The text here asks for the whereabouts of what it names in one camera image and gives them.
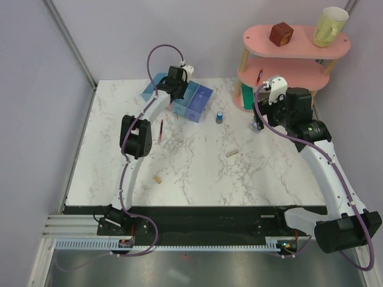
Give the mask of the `clear paperclip box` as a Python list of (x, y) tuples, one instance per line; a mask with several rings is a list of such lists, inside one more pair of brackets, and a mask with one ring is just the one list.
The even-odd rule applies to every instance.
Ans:
[(255, 120), (252, 120), (252, 122), (250, 124), (250, 128), (251, 128), (251, 130), (253, 130), (255, 132), (259, 132), (260, 131), (259, 125), (258, 125), (258, 123)]

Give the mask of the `cyan drawer bin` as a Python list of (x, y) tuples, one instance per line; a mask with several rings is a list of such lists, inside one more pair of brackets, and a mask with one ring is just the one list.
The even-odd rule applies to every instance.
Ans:
[(182, 99), (175, 99), (171, 104), (171, 110), (176, 113), (177, 115), (184, 117), (186, 114), (186, 108), (188, 104), (190, 103), (192, 97), (194, 96), (197, 88), (199, 87), (199, 84), (190, 81), (188, 84), (188, 87), (184, 93), (184, 96)]

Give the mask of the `purple drawer bin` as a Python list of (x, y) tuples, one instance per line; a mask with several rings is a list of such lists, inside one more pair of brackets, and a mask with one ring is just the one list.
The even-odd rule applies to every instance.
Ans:
[(190, 121), (198, 123), (212, 93), (212, 89), (199, 86), (186, 108), (185, 117)]

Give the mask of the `blue cap stamp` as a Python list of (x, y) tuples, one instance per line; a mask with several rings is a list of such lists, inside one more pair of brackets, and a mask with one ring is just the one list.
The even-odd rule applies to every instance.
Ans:
[(221, 124), (223, 122), (223, 113), (221, 111), (217, 112), (215, 122)]

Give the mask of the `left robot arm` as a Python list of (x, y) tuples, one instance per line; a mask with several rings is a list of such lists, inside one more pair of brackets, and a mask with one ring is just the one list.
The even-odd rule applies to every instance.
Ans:
[(127, 236), (138, 215), (129, 213), (133, 191), (144, 157), (149, 155), (153, 140), (151, 124), (175, 99), (183, 99), (194, 72), (190, 65), (170, 66), (168, 74), (154, 87), (150, 99), (137, 116), (125, 115), (121, 121), (120, 148), (126, 160), (118, 190), (99, 219), (97, 235)]

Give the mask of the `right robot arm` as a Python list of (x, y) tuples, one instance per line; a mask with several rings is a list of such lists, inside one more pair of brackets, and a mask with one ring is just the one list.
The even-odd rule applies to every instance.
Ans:
[(368, 211), (336, 162), (335, 146), (326, 125), (313, 118), (311, 93), (305, 88), (282, 86), (275, 91), (264, 83), (254, 92), (254, 121), (292, 141), (313, 172), (326, 204), (320, 215), (303, 207), (291, 207), (274, 220), (275, 231), (288, 235), (294, 229), (315, 237), (327, 254), (367, 246), (382, 224), (379, 212)]

